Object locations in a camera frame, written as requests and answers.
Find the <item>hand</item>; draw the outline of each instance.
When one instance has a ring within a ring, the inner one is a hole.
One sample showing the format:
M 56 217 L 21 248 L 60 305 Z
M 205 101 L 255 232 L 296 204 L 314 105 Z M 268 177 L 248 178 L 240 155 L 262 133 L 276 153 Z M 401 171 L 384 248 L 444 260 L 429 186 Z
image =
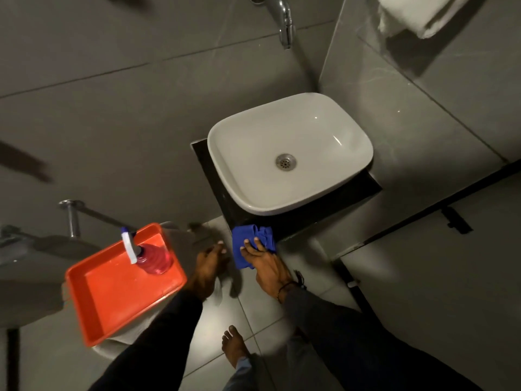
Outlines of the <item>hand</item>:
M 224 271 L 230 258 L 223 258 L 226 253 L 222 241 L 199 252 L 194 273 L 190 276 L 183 289 L 192 291 L 201 301 L 204 301 L 214 291 L 215 278 Z
M 257 282 L 263 291 L 275 299 L 277 299 L 278 294 L 279 301 L 282 303 L 287 289 L 284 288 L 283 291 L 280 291 L 280 289 L 288 282 L 293 281 L 291 273 L 277 254 L 268 252 L 257 237 L 255 238 L 255 244 L 257 245 L 257 250 L 252 247 L 249 240 L 244 240 L 241 254 L 244 259 L 257 269 Z

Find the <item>sink rim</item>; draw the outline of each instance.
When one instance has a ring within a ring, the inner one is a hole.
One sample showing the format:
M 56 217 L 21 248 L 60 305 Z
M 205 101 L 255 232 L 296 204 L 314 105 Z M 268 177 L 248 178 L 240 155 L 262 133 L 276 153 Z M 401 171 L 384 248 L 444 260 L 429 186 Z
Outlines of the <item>sink rim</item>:
M 286 203 L 284 203 L 282 205 L 281 204 L 277 204 L 277 205 L 274 205 L 274 206 L 257 206 L 257 205 L 254 205 L 254 204 L 248 202 L 248 200 L 246 198 L 246 195 L 242 192 L 239 184 L 237 183 L 236 176 L 231 172 L 231 170 L 229 170 L 228 165 L 227 165 L 226 161 L 223 159 L 223 157 L 221 155 L 221 151 L 220 151 L 219 147 L 217 146 L 216 140 L 213 137 L 216 134 L 216 131 L 218 130 L 218 126 L 224 124 L 225 121 L 229 120 L 230 118 L 237 117 L 238 115 L 246 113 L 246 112 L 249 112 L 249 111 L 251 111 L 253 109 L 256 109 L 256 108 L 259 108 L 259 107 L 264 107 L 264 106 L 269 105 L 271 103 L 279 102 L 281 100 L 284 100 L 284 99 L 287 99 L 287 98 L 290 98 L 290 97 L 301 96 L 301 95 L 305 95 L 305 94 L 313 94 L 316 97 L 326 97 L 328 99 L 328 101 L 331 101 L 331 102 L 335 103 L 339 108 L 341 108 L 334 100 L 332 100 L 328 96 L 323 95 L 321 93 L 300 93 L 300 94 L 297 94 L 297 95 L 288 96 L 288 97 L 285 97 L 285 98 L 282 98 L 282 99 L 279 99 L 279 100 L 275 100 L 274 102 L 262 104 L 260 106 L 253 107 L 253 108 L 250 108 L 248 110 L 241 111 L 241 112 L 238 112 L 238 113 L 236 113 L 234 115 L 226 117 L 225 119 L 222 119 L 221 121 L 216 123 L 211 128 L 210 132 L 208 133 L 208 137 L 207 137 L 208 151 L 210 153 L 210 156 L 212 158 L 212 162 L 213 162 L 213 164 L 215 166 L 215 170 L 217 171 L 221 182 L 223 183 L 223 185 L 225 186 L 226 190 L 228 191 L 230 196 L 233 198 L 235 203 L 237 203 L 239 205 L 239 207 L 241 207 L 242 209 L 244 209 L 245 211 L 247 211 L 247 212 L 249 212 L 251 214 L 260 215 L 260 216 L 269 216 L 269 215 L 276 215 L 276 214 L 285 213 L 287 211 L 296 209 L 296 208 L 298 208 L 298 207 L 300 207 L 300 206 L 302 206 L 302 205 L 304 205 L 306 203 L 309 203 L 309 202 L 315 200 L 318 197 L 324 196 L 325 194 L 335 190 L 339 186 L 347 183 L 353 177 L 358 175 L 362 170 L 364 170 L 367 167 L 367 165 L 371 162 L 371 160 L 373 159 L 374 148 L 373 148 L 373 145 L 372 145 L 369 137 L 360 128 L 360 126 L 353 120 L 355 122 L 356 126 L 360 129 L 360 131 L 362 133 L 361 134 L 362 139 L 366 143 L 369 144 L 366 148 L 370 149 L 370 150 L 368 150 L 367 152 L 364 153 L 364 158 L 362 158 L 362 160 L 360 161 L 360 164 L 363 165 L 363 167 L 361 167 L 360 170 L 356 171 L 352 175 L 349 175 L 349 176 L 347 176 L 345 178 L 341 178 L 339 181 L 337 181 L 337 182 L 335 182 L 333 184 L 330 184 L 326 188 L 316 189 L 311 194 L 307 193 L 304 197 L 296 197 L 296 198 L 294 198 L 294 199 L 292 199 L 292 200 L 290 200 L 290 201 L 288 201 L 288 202 L 286 202 Z M 224 171 L 226 171 L 226 170 L 223 170 L 223 168 L 227 169 L 228 175 L 225 175 Z M 233 180 L 235 186 L 232 186 L 232 184 L 230 183 L 229 180 Z

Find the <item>door hinge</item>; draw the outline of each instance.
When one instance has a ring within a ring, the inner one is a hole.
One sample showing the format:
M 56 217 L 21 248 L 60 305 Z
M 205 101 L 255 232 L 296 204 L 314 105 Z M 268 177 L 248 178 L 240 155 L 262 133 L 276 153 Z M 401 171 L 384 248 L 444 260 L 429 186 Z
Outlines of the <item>door hinge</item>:
M 456 210 L 454 210 L 452 207 L 445 207 L 444 209 L 441 209 L 441 214 L 443 214 L 449 223 L 447 223 L 447 226 L 449 228 L 455 228 L 459 233 L 462 235 L 466 235 L 467 233 L 470 233 L 473 231 L 471 226 L 461 217 Z

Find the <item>sink basin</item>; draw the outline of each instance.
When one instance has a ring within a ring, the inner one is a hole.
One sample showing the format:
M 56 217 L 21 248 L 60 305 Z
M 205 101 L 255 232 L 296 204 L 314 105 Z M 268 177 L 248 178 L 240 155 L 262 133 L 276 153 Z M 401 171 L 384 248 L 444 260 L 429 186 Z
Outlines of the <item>sink basin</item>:
M 360 126 L 318 93 L 223 119 L 208 134 L 208 150 L 231 197 L 257 215 L 309 203 L 354 177 L 373 157 Z

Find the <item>faucet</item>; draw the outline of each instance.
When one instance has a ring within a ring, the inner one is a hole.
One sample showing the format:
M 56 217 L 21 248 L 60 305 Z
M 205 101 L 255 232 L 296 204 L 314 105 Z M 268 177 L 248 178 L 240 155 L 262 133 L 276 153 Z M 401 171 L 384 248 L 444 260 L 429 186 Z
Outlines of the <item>faucet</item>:
M 250 0 L 255 5 L 266 4 L 279 28 L 279 38 L 284 49 L 290 49 L 295 37 L 295 27 L 287 0 Z

